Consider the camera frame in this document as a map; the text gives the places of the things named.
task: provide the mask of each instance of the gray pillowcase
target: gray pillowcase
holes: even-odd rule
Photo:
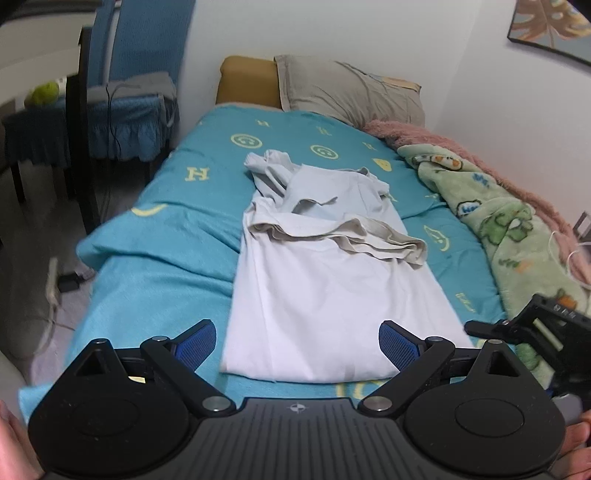
[[[331,116],[355,128],[371,120],[425,125],[420,85],[380,77],[340,61],[317,57],[275,57],[281,107]]]

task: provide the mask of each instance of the tennis ball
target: tennis ball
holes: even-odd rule
[[[33,89],[25,98],[25,106],[44,106],[54,103],[60,96],[57,82],[47,82]]]

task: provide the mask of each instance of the pink fuzzy blanket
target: pink fuzzy blanket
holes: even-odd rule
[[[490,176],[494,177],[497,183],[510,194],[534,207],[535,214],[548,225],[550,231],[561,233],[561,235],[555,235],[555,238],[560,251],[560,260],[563,263],[566,263],[569,254],[577,249],[578,241],[573,233],[572,227],[566,220],[564,220],[564,218],[562,218],[552,204],[535,193],[521,189],[511,181],[501,177],[478,156],[471,154],[452,139],[432,134],[429,130],[426,130],[423,127],[403,124],[400,122],[374,120],[365,125],[363,130],[374,137],[384,139],[388,146],[395,150],[403,145],[417,144],[431,144],[447,148],[456,155],[459,155],[479,167],[484,173],[488,173]],[[571,271],[576,278],[587,284],[591,283],[591,264],[589,264],[584,253],[573,255],[570,264]]]

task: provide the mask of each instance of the blue bed cover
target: blue bed cover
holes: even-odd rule
[[[93,338],[109,338],[115,348],[137,347],[154,335],[173,338],[208,318],[216,326],[217,344],[198,373],[238,405],[244,397],[358,400],[384,382],[294,384],[219,373],[242,213],[254,192],[243,162],[247,153],[267,149],[286,151],[298,164],[369,168],[389,183],[408,234],[427,241],[428,264],[461,321],[505,317],[478,239],[382,141],[315,113],[228,105],[203,117],[135,208],[78,245],[82,261],[100,272],[67,364]],[[26,418],[47,389],[21,391]]]

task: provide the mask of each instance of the chair backrest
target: chair backrest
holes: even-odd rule
[[[109,30],[113,21],[114,10],[115,0],[104,0],[103,5],[96,10],[95,23],[92,26],[92,35],[90,37],[88,87],[103,83]]]
[[[195,0],[122,0],[109,80],[168,72],[176,84],[194,5]]]

